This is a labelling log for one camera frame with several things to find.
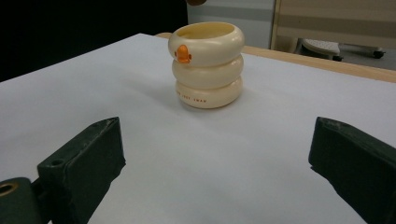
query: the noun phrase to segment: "white table surface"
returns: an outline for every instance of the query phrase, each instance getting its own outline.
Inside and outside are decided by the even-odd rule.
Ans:
[[[90,223],[365,223],[310,169],[317,117],[396,146],[396,86],[243,54],[223,108],[177,98],[167,39],[135,35],[0,83],[0,180],[120,118],[126,166]]]

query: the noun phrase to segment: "stacked ring toy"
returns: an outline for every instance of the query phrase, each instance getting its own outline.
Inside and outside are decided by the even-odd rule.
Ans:
[[[168,49],[179,99],[199,108],[234,101],[242,92],[244,45],[242,31],[227,22],[199,22],[174,31]]]

